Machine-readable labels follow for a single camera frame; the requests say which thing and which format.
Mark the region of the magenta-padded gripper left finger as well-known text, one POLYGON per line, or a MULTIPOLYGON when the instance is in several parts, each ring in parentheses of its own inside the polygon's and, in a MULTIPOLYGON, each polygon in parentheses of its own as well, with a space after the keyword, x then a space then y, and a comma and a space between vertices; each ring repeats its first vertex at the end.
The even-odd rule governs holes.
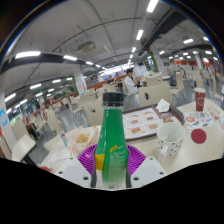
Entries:
POLYGON ((56 171, 56 175, 84 188, 95 188, 97 177, 94 152, 92 145, 77 157, 68 158, 56 171))

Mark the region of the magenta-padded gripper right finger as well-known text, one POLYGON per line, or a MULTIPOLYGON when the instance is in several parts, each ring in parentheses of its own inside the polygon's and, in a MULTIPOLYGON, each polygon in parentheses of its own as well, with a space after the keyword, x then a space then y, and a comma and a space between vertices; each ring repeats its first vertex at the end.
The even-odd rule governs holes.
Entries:
POLYGON ((153 157, 146 157, 134 146, 127 146, 126 187, 140 188, 167 175, 159 162, 153 157))

